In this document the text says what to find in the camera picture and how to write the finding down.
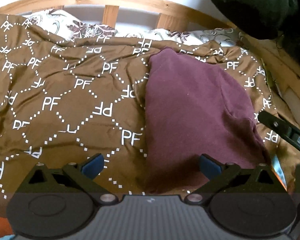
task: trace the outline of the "ribbed gray surface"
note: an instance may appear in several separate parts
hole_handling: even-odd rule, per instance
[[[15,240],[26,240],[17,236]],[[126,196],[102,207],[82,231],[64,240],[248,240],[217,227],[205,210],[178,196]],[[290,240],[278,236],[268,240]]]

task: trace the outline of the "bedding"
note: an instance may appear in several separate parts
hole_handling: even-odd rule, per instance
[[[48,9],[25,15],[24,17],[29,18],[33,24],[39,25],[44,30],[55,33],[67,41],[74,41],[75,38],[96,37],[97,35],[104,34],[115,37],[151,39],[154,41],[175,41],[188,46],[202,45],[213,40],[222,47],[239,46],[247,49],[243,39],[244,34],[234,28],[217,28],[214,30],[191,32],[174,32],[165,29],[154,29],[142,32],[118,32],[116,29],[107,25],[85,24],[64,10]],[[293,93],[288,93],[288,91],[282,95],[282,97],[289,105],[294,118],[300,125],[300,99]]]
[[[22,16],[0,14],[0,216],[12,194],[38,162],[60,168],[95,153],[105,158],[95,179],[116,194],[145,194],[147,157],[145,91],[149,57],[171,47],[201,62],[218,64],[260,111],[277,115],[261,61],[247,50],[215,41],[186,46],[175,41],[108,37],[64,38]],[[296,153],[285,163],[278,135],[257,123],[288,183]],[[192,187],[167,194],[186,195]]]

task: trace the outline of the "blue clip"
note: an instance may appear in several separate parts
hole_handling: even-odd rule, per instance
[[[87,176],[89,179],[94,179],[102,170],[105,165],[105,160],[102,154],[99,154],[87,164],[82,166],[81,173]]]
[[[212,158],[208,158],[207,155],[202,154],[199,160],[200,171],[209,180],[212,180],[216,176],[220,175],[223,170],[223,164],[219,163]]]

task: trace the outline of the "blue pad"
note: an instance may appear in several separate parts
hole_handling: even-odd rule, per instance
[[[200,171],[209,180],[212,180],[214,177],[222,173],[222,167],[214,163],[212,160],[208,159],[204,155],[200,156],[199,166],[200,166]]]
[[[105,165],[105,160],[102,154],[88,162],[81,169],[81,173],[87,176],[89,179],[94,179],[102,170]]]
[[[15,235],[4,236],[4,237],[0,238],[0,240],[11,240],[13,237],[15,237]]]

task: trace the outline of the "purple towel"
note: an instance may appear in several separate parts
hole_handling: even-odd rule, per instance
[[[251,100],[217,65],[170,48],[150,58],[146,85],[146,191],[198,188],[203,153],[242,168],[270,164],[257,132]]]

